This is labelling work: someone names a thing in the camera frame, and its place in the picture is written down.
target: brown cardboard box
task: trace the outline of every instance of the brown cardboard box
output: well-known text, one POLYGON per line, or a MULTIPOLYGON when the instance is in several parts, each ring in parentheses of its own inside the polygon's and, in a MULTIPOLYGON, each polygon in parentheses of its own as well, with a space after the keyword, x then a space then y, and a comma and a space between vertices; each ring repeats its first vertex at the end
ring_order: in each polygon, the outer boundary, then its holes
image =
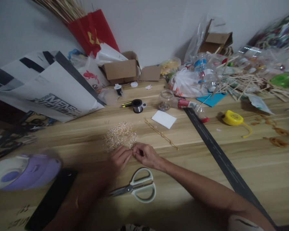
POLYGON ((223 48, 226 48, 233 43, 232 32, 228 34, 209 33, 211 21, 212 20, 210 20, 208 26, 206 27, 205 39, 199 49, 199 53, 205 53, 207 51, 215 53, 216 50, 220 47, 219 51, 217 52, 219 54, 223 48))
POLYGON ((137 66, 139 67, 139 62, 136 53, 127 51, 122 54, 129 60, 106 63, 103 65, 106 78, 111 84, 126 83, 138 79, 137 66))
POLYGON ((127 51, 122 53, 128 60, 106 63, 103 65, 103 71, 111 84, 126 83, 136 80, 159 81, 161 66, 154 65, 144 67, 141 75, 137 76, 137 67, 139 67, 138 57, 135 52, 127 51))

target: spool of thread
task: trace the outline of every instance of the spool of thread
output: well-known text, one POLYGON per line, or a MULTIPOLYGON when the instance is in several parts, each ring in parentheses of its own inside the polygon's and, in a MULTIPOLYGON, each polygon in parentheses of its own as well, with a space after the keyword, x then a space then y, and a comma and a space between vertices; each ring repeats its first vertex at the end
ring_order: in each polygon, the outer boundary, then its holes
POLYGON ((114 89, 117 91, 118 96, 122 96, 123 92, 121 91, 122 86, 119 84, 115 84, 114 89))
POLYGON ((141 113, 144 110, 142 107, 141 99, 134 99, 132 101, 132 107, 134 108, 133 111, 137 114, 141 113))

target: gold chain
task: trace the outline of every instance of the gold chain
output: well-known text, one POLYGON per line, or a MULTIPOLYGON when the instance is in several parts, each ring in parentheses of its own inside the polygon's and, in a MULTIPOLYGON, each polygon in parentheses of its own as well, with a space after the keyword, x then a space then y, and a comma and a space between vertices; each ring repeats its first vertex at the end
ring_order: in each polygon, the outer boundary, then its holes
POLYGON ((154 131, 156 131, 160 136, 162 136, 165 140, 167 140, 172 147, 174 147, 174 148, 176 148, 177 150, 179 150, 179 148, 178 148, 177 146, 175 146, 175 145, 173 144, 173 142, 164 135, 164 133, 160 132, 160 131, 157 130, 155 127, 153 127, 153 125, 150 124, 145 117, 144 117, 144 121, 145 121, 145 123, 148 124, 154 131))

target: red paper bag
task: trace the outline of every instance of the red paper bag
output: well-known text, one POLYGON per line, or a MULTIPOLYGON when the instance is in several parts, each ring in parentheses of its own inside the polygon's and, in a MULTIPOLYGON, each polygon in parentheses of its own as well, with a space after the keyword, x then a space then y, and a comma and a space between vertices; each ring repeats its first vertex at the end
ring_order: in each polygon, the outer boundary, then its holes
POLYGON ((91 51, 96 56, 101 49, 100 43, 106 43, 120 52, 102 10, 89 13, 70 23, 67 27, 88 56, 91 51))

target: metal ruler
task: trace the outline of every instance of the metal ruler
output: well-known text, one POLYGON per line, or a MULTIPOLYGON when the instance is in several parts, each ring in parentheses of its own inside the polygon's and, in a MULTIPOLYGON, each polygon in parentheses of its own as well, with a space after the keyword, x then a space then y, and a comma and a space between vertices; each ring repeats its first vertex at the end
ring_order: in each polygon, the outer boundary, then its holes
POLYGON ((230 185, 232 186, 233 190, 252 203, 267 219, 268 221, 274 226, 277 230, 277 226, 271 217, 268 215, 266 210, 262 207, 260 202, 258 201, 257 197, 253 194, 251 189, 248 187, 246 182, 243 180, 241 175, 235 169, 231 161, 228 159, 226 154, 223 152, 221 147, 215 141, 211 133, 207 130, 205 125, 201 122, 198 118, 196 113, 191 108, 184 109, 187 116, 189 117, 190 121, 196 128, 197 132, 201 136, 203 142, 208 147, 209 151, 211 152, 212 156, 214 157, 215 161, 218 163, 218 166, 226 176, 227 180, 229 181, 230 185))

